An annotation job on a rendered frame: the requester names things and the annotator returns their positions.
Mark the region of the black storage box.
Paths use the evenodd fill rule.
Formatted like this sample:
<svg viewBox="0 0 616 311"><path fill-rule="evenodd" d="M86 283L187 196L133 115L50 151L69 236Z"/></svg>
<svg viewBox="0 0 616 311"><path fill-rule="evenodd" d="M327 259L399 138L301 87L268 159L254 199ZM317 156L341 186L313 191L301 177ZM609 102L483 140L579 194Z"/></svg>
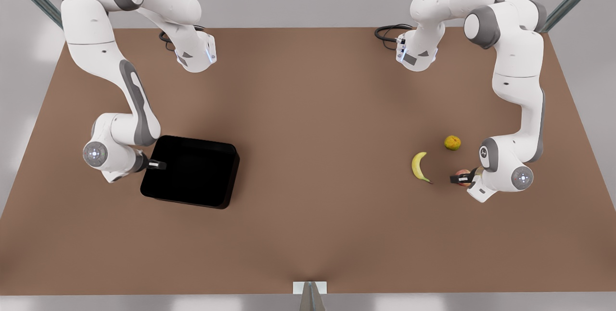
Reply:
<svg viewBox="0 0 616 311"><path fill-rule="evenodd" d="M229 206L240 163L232 144L165 135L151 158L166 167L146 169L142 195L217 209Z"/></svg>

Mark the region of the yellow banana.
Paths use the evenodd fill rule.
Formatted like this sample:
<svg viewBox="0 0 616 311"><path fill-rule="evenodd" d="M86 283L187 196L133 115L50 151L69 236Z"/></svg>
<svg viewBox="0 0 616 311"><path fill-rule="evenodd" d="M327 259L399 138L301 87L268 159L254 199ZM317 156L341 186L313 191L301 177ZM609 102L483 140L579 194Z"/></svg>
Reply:
<svg viewBox="0 0 616 311"><path fill-rule="evenodd" d="M427 179L422 172L422 158L427 155L427 152L419 152L413 156L411 161L411 170L413 171L414 176L419 180L424 180L429 184L433 184L429 179Z"/></svg>

